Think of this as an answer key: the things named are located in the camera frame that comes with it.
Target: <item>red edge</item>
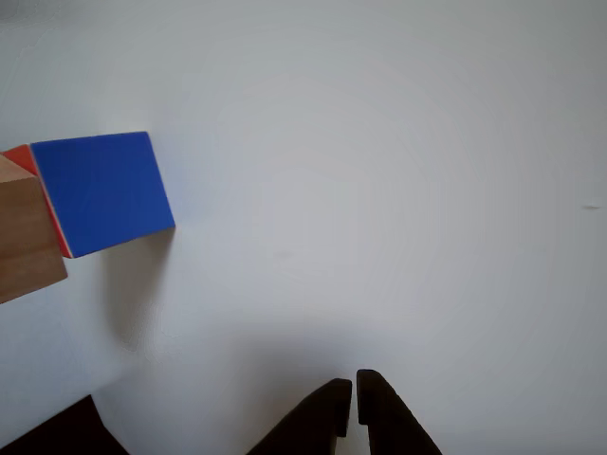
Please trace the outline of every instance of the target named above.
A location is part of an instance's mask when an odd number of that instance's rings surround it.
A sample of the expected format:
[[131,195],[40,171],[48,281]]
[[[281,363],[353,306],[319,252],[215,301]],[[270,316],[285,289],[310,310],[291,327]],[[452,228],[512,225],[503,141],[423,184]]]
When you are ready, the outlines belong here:
[[40,183],[42,185],[43,193],[45,194],[46,207],[48,208],[48,213],[50,213],[50,218],[53,222],[53,226],[55,227],[55,233],[57,234],[57,241],[59,242],[59,248],[61,249],[62,254],[66,258],[73,258],[69,246],[67,244],[67,240],[65,238],[64,232],[61,229],[61,224],[57,219],[57,215],[55,213],[55,209],[53,208],[52,202],[48,197],[48,193],[46,192],[45,182],[40,176],[38,171],[38,166],[36,166],[36,162],[34,160],[33,153],[29,148],[29,145],[24,144],[19,147],[15,147],[14,149],[7,150],[3,152],[4,157],[8,158],[10,161],[15,163],[18,166],[21,166],[23,169],[28,171],[29,173],[33,173],[37,175],[40,179]]

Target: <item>white surface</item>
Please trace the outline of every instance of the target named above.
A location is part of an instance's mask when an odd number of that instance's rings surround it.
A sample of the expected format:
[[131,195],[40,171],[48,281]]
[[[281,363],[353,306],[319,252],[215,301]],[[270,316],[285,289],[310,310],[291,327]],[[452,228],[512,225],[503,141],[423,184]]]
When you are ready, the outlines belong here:
[[0,445],[103,387],[244,453],[366,367],[445,453],[607,450],[607,4],[0,5],[0,148],[147,130],[179,226],[0,306]]

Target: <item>wooden block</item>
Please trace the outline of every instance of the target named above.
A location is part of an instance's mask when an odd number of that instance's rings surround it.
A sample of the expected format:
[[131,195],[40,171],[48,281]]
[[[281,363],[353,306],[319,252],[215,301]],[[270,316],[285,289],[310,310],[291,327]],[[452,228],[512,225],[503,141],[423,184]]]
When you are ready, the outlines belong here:
[[175,227],[145,132],[35,142],[4,156],[40,177],[67,258]]
[[0,155],[0,303],[65,278],[38,178]]

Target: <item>toy block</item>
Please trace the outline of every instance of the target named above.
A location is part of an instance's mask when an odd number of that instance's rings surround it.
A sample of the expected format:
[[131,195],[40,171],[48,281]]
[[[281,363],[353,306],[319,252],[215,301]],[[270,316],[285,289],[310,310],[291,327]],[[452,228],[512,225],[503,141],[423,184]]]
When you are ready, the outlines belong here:
[[40,181],[0,155],[0,303],[65,278]]
[[175,227],[145,132],[35,142],[4,156],[40,178],[67,258]]

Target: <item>blue face of block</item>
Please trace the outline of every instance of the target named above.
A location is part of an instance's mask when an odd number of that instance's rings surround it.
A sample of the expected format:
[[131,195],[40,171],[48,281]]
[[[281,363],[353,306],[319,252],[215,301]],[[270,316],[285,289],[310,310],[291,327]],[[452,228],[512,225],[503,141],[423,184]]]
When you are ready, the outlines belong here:
[[74,257],[175,226],[147,133],[31,144]]

